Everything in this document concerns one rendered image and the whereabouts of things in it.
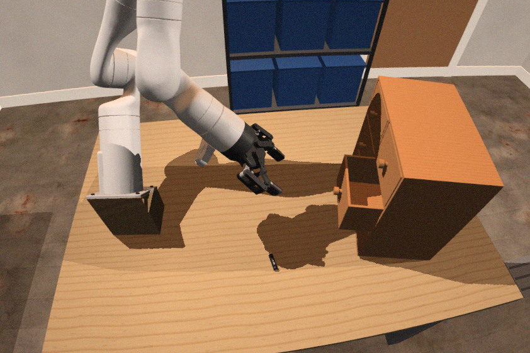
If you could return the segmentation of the small orange wooden chest of drawers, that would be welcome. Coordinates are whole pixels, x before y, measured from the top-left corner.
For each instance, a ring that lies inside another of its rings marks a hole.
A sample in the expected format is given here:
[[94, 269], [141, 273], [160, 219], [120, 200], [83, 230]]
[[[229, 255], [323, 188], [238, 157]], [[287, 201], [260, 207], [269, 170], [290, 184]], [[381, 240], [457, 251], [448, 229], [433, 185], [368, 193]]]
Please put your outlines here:
[[504, 185], [454, 84], [378, 83], [402, 179], [357, 255], [429, 261]]

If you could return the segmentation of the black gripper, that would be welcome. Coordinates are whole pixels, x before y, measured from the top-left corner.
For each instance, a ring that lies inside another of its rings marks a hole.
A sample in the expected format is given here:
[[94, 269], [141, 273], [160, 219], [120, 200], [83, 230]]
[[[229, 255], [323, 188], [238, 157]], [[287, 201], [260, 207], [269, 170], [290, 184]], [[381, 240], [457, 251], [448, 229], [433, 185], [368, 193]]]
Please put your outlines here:
[[[285, 159], [285, 155], [274, 146], [272, 139], [272, 134], [257, 123], [249, 126], [245, 122], [244, 131], [237, 142], [228, 150], [221, 152], [226, 158], [236, 161], [242, 166], [237, 178], [255, 194], [266, 191], [270, 195], [276, 196], [282, 193], [282, 189], [269, 180], [264, 165], [265, 151], [277, 162]], [[255, 173], [253, 169], [258, 168], [260, 171]], [[260, 180], [259, 176], [262, 176], [263, 181]]]

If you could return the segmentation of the black aaa battery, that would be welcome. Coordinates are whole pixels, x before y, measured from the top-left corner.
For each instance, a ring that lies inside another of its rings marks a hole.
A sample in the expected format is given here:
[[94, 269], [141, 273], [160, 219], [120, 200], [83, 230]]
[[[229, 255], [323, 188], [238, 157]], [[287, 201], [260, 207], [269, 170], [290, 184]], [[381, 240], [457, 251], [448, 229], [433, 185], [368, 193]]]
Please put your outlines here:
[[271, 261], [271, 264], [272, 264], [272, 267], [274, 269], [274, 271], [277, 271], [278, 270], [278, 267], [276, 265], [276, 262], [275, 262], [275, 259], [273, 257], [273, 254], [272, 253], [269, 253], [268, 254], [269, 258], [270, 258], [270, 261]]

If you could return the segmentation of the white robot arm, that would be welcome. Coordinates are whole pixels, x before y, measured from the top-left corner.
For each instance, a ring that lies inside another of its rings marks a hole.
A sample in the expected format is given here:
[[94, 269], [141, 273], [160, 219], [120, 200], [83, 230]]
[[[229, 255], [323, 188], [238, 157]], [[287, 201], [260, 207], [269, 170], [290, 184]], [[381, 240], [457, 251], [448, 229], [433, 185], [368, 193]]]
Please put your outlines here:
[[[140, 94], [163, 102], [202, 138], [195, 158], [200, 167], [215, 149], [231, 148], [244, 131], [244, 120], [181, 69], [182, 10], [183, 0], [106, 0], [90, 76], [95, 86], [123, 89], [123, 95], [98, 109], [100, 194], [144, 190]], [[137, 54], [117, 48], [135, 29]]]

